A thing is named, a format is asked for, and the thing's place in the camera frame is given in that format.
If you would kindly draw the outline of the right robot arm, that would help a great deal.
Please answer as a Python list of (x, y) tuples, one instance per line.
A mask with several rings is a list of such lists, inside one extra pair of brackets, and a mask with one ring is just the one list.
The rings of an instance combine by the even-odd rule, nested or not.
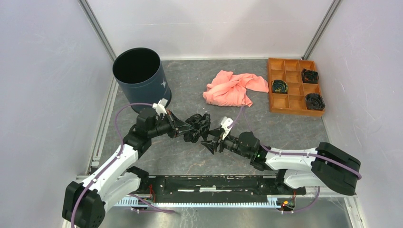
[(328, 142), (304, 150), (283, 150), (264, 146), (253, 132), (232, 136), (222, 128), (210, 131), (213, 139), (202, 141), (212, 154), (228, 150), (250, 160), (259, 171), (279, 171), (274, 186), (286, 194), (302, 187), (327, 187), (332, 191), (353, 196), (361, 163), (352, 155)]

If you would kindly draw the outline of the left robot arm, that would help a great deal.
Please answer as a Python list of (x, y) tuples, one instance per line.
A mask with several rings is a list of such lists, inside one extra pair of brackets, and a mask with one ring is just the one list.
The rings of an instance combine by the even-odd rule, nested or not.
[(73, 228), (97, 228), (122, 198), (134, 191), (145, 193), (149, 189), (149, 174), (134, 163), (149, 149), (153, 138), (165, 134), (170, 138), (193, 137), (198, 130), (169, 110), (143, 109), (111, 157), (83, 181), (68, 184), (62, 218)]

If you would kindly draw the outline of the black plastic trash bag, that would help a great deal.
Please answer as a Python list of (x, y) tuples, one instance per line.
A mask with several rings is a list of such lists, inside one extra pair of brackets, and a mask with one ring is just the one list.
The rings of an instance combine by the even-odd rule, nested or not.
[(190, 116), (185, 122), (193, 127), (191, 131), (188, 131), (183, 135), (185, 142), (198, 142), (199, 138), (201, 137), (204, 141), (207, 140), (209, 136), (209, 130), (211, 125), (211, 115), (205, 113), (204, 115), (201, 114), (194, 114)]

